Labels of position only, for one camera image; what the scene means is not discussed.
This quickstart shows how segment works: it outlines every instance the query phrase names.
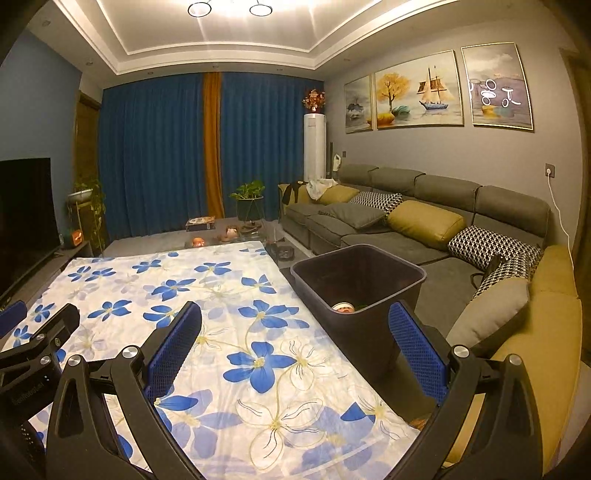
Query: white cable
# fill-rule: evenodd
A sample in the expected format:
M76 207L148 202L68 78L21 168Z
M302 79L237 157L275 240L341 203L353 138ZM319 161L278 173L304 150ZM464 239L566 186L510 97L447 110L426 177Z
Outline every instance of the white cable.
M556 200L554 200L554 192L552 192L552 185L550 184L550 172L548 172L548 170L546 170L546 173L548 174L548 188L550 189L550 196L552 197L552 203L554 203L554 207L558 211L558 221L560 222L560 227L561 227L562 231L564 232L564 234L566 235L566 241L569 246L570 263L573 266L573 270L574 270L573 254L570 252L570 235L565 230L564 225L562 224L562 215L560 214L560 209L558 208L558 205L556 205Z

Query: round ceiling lamp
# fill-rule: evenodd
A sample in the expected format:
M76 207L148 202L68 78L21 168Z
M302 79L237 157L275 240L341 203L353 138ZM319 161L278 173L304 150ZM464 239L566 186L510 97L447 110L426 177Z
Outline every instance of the round ceiling lamp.
M266 17L267 15L271 15L273 13L273 8L269 5L259 3L259 0L256 0L256 5L251 7L251 13L257 17Z
M209 0L207 2L197 2L189 5L188 12L192 17L205 17L212 12L212 6L209 5Z

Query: television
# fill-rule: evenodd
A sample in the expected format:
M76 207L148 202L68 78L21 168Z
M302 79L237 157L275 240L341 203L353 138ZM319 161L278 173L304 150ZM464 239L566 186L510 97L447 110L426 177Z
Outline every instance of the television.
M0 161L0 306L59 247L51 160Z

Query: framed painting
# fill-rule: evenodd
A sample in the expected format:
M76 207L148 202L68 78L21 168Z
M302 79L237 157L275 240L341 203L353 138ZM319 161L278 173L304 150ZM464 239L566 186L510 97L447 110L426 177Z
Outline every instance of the framed painting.
M375 97L378 129L464 125L453 50L376 73Z
M373 129L371 76L345 85L345 131L348 134Z
M472 123L533 132L530 91L517 45L462 47L462 56L470 89Z

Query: houndstooth pillow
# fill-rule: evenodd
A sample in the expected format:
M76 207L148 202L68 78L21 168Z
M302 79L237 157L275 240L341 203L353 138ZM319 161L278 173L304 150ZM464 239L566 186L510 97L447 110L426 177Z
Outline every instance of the houndstooth pillow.
M506 278L521 277L529 280L531 270L529 255L526 253L516 255L486 277L472 298L475 299L478 295L491 288L495 283L499 283Z
M402 195L399 193L378 193L378 192L359 192L350 199L349 203L367 205L368 207L383 210L389 215L398 205L403 202Z
M493 255L511 259L525 254L530 259L531 274L535 271L542 256L539 247L525 244L514 238L484 230L475 225L457 234L447 245L449 252L480 270L486 270Z

